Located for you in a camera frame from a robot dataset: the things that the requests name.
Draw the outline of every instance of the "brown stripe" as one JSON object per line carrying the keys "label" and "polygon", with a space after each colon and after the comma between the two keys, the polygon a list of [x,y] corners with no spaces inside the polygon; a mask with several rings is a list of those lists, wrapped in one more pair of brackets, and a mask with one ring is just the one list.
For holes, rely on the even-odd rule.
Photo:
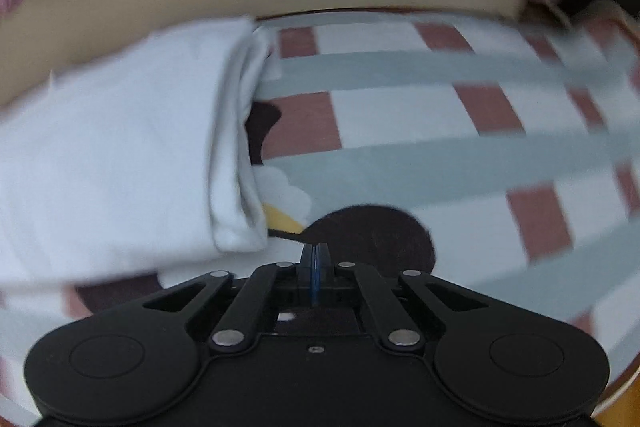
{"label": "brown stripe", "polygon": [[422,40],[432,50],[473,51],[462,34],[446,24],[415,23]]}
{"label": "brown stripe", "polygon": [[541,60],[560,60],[551,42],[545,36],[524,36]]}
{"label": "brown stripe", "polygon": [[507,199],[530,261],[572,245],[553,185],[512,190],[507,193]]}
{"label": "brown stripe", "polygon": [[92,313],[101,312],[134,299],[140,299],[162,289],[158,282],[157,273],[86,286],[76,286],[76,292],[78,292],[80,299]]}
{"label": "brown stripe", "polygon": [[591,336],[594,334],[593,328],[593,315],[591,315],[591,310],[587,310],[584,313],[581,313],[577,317],[574,317],[570,323],[574,325],[576,328],[581,329],[585,333],[589,333]]}
{"label": "brown stripe", "polygon": [[9,398],[9,383],[6,374],[6,361],[0,357],[0,395]]}
{"label": "brown stripe", "polygon": [[262,158],[295,156],[342,148],[334,106],[328,92],[270,100],[281,111],[262,144]]}
{"label": "brown stripe", "polygon": [[479,133],[524,131],[500,86],[454,86]]}
{"label": "brown stripe", "polygon": [[64,313],[73,319],[84,319],[91,315],[91,311],[87,309],[73,286],[68,286],[63,291],[65,299]]}
{"label": "brown stripe", "polygon": [[285,28],[278,32],[280,57],[310,57],[318,55],[313,28]]}
{"label": "brown stripe", "polygon": [[588,89],[571,87],[566,91],[571,100],[573,100],[575,107],[580,111],[588,128],[604,126],[604,118],[600,114],[596,103],[593,102],[593,98]]}
{"label": "brown stripe", "polygon": [[631,85],[636,88],[636,90],[640,91],[640,62],[636,66],[633,73],[631,73],[629,81],[631,82]]}
{"label": "brown stripe", "polygon": [[610,19],[600,19],[585,24],[587,33],[601,50],[610,47],[618,34],[618,25]]}
{"label": "brown stripe", "polygon": [[616,168],[616,178],[623,198],[625,198],[626,212],[629,216],[640,210],[640,194],[638,184],[631,163],[619,165]]}

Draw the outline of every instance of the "bed sheet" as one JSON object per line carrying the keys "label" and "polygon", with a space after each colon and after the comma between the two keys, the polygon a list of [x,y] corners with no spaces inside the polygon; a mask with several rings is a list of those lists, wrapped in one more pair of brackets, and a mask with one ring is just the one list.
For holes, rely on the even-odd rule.
{"label": "bed sheet", "polygon": [[[22,380],[47,331],[226,268],[335,261],[422,269],[593,335],[603,406],[640,366],[640,62],[610,20],[572,33],[438,14],[264,23],[281,58],[247,121],[267,251],[94,285],[2,292],[0,416],[30,425]],[[314,312],[284,317],[342,327]]]}

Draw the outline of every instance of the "circular pad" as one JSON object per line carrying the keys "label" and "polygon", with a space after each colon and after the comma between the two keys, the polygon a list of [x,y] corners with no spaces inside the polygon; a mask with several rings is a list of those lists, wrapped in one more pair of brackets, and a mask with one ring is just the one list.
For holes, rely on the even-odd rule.
{"label": "circular pad", "polygon": [[595,404],[609,363],[589,335],[551,319],[514,323],[512,331],[509,321],[490,322],[447,331],[436,346],[436,372],[463,403],[503,422],[545,425]]}
{"label": "circular pad", "polygon": [[130,373],[145,358],[137,340],[121,335],[103,335],[81,342],[71,352],[71,366],[84,377],[115,378]]}
{"label": "circular pad", "polygon": [[562,349],[539,335],[505,335],[491,345],[495,364],[517,377],[550,375],[564,361]]}
{"label": "circular pad", "polygon": [[52,331],[31,349],[24,374],[42,413],[99,426],[161,412],[199,368],[184,321],[142,310],[107,312]]}

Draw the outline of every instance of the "folded towel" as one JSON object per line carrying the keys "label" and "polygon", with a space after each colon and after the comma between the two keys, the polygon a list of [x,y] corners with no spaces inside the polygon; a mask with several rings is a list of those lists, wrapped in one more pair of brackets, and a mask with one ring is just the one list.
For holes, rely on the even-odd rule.
{"label": "folded towel", "polygon": [[0,124],[0,285],[86,281],[266,246],[244,120],[249,19],[153,34],[54,77]]}

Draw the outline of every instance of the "white cloud print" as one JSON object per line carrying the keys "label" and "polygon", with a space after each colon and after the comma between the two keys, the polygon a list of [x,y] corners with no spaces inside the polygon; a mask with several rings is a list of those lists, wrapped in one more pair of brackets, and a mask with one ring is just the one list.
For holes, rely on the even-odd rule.
{"label": "white cloud print", "polygon": [[260,165],[254,167],[254,176],[262,203],[277,208],[303,227],[309,224],[311,197],[301,188],[291,185],[283,171]]}

